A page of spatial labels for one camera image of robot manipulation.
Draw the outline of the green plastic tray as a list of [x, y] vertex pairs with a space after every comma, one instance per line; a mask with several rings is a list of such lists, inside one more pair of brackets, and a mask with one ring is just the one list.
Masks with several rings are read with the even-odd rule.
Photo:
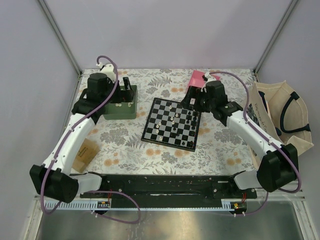
[[128, 102], [122, 102], [121, 106], [117, 106], [115, 103], [108, 103], [102, 115], [105, 120], [134, 120], [137, 117], [137, 85], [132, 85], [132, 89], [135, 93], [133, 102], [130, 105]]

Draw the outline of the black white chess board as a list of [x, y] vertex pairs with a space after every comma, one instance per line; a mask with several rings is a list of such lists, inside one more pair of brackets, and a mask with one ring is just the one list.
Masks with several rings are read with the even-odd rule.
[[194, 152], [200, 129], [201, 112], [178, 101], [154, 98], [142, 132], [143, 142]]

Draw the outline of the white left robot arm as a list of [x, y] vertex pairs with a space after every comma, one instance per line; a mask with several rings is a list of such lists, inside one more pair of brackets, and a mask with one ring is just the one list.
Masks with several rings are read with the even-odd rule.
[[106, 106], [134, 102], [136, 90], [128, 77], [122, 80], [123, 85], [120, 85], [101, 72], [89, 76], [87, 87], [73, 105], [68, 126], [54, 150], [42, 165], [33, 165], [29, 171], [41, 197], [70, 203], [76, 195], [85, 192], [91, 191], [98, 198], [107, 195], [109, 186], [99, 174], [70, 174], [79, 149], [99, 118], [106, 113]]

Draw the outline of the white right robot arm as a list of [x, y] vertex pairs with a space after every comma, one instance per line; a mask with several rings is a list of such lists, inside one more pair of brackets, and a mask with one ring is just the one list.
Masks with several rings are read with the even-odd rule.
[[195, 111], [212, 113], [216, 120], [235, 131], [260, 159], [257, 170], [234, 176], [234, 181], [227, 186], [231, 197], [239, 198], [251, 188], [263, 188], [272, 193], [292, 181], [301, 180], [295, 146], [291, 143], [284, 145], [263, 131], [247, 116], [246, 110], [228, 100], [220, 81], [208, 81], [203, 87], [189, 86], [181, 101], [182, 107], [189, 108], [192, 99], [195, 100]]

